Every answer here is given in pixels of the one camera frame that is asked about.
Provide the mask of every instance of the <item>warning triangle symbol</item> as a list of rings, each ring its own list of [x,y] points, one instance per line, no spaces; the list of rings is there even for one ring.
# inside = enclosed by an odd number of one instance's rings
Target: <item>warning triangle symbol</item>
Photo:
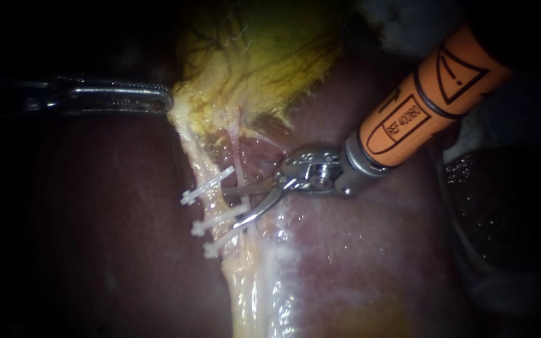
[[[443,45],[438,49],[436,69],[441,95],[447,105],[456,101],[489,72],[457,58]]]

